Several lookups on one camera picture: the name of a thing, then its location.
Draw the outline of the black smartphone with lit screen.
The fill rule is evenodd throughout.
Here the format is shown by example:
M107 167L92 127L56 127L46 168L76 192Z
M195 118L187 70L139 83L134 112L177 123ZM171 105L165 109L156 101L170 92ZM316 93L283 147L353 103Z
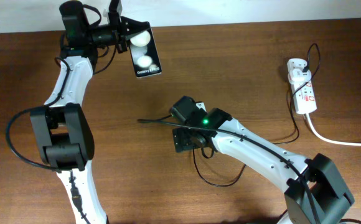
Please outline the black smartphone with lit screen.
M133 68L137 78L145 78L162 73L150 23L145 22L144 24L147 25L147 29L138 32L129 40Z

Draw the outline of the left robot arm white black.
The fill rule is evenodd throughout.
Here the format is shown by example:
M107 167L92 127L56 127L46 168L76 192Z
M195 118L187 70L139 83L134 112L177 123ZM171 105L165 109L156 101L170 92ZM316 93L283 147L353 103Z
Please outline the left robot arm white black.
M62 181L77 223L108 223L92 174L95 143L82 111L88 82L98 73L99 49L130 51L138 78L162 72L150 23L122 16L120 1L110 1L108 23L89 23L80 1L59 7L65 32L60 38L60 75L43 106L30 112L40 157Z

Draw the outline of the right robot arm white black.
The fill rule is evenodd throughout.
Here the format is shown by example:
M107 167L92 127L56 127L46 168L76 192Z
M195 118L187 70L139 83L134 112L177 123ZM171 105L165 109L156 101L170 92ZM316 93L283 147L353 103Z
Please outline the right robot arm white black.
M308 159L289 152L252 133L221 109L206 111L189 96L177 101L170 113L183 125L173 130L178 152L210 147L277 186L287 206L280 223L339 223L355 202L338 168L323 154Z

